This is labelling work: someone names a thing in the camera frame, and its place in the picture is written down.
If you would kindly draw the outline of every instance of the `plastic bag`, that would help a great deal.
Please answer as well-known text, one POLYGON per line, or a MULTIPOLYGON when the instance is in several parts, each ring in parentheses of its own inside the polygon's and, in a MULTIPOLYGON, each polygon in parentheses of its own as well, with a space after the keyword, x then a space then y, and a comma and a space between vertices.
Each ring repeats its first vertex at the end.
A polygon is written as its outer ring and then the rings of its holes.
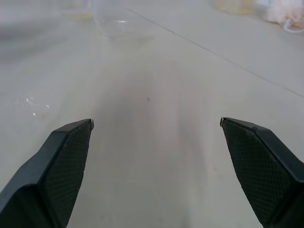
POLYGON ((280 24, 287 32, 304 32, 303 0, 272 0, 266 20, 280 24))

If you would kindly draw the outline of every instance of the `white bag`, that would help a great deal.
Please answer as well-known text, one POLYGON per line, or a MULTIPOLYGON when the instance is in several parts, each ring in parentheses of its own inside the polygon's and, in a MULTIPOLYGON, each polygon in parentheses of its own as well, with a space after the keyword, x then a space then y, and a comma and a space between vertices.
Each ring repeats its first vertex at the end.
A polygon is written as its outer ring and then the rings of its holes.
POLYGON ((271 0, 266 20, 276 22, 291 33, 304 31, 303 0, 271 0))

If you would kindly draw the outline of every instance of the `white table surface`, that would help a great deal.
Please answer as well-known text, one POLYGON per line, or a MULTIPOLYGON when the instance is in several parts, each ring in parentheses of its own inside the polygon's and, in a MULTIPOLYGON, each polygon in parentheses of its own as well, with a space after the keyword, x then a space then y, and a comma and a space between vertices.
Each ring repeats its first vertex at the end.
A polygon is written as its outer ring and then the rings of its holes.
MULTIPOLYGON (((157 8, 132 4, 161 19, 157 8)), ((209 14, 208 23, 197 19, 196 35, 193 20, 178 16, 180 34, 139 16, 144 33, 120 39, 93 21, 54 17, 35 37, 6 40, 0 189, 52 130, 93 118, 69 228, 260 228, 219 121, 270 128, 304 161, 303 53, 295 47, 303 43, 258 20, 209 14), (230 29, 234 21, 246 25, 244 37, 230 29), (274 32, 253 42, 252 27, 274 32)))

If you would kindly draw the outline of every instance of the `yellow container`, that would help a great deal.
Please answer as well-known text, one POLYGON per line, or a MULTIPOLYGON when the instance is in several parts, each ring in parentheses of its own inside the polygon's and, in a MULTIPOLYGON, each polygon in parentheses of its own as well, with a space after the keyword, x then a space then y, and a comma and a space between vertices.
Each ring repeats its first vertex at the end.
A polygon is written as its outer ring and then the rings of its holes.
POLYGON ((250 14, 254 0, 216 0, 216 8, 231 14, 250 14))

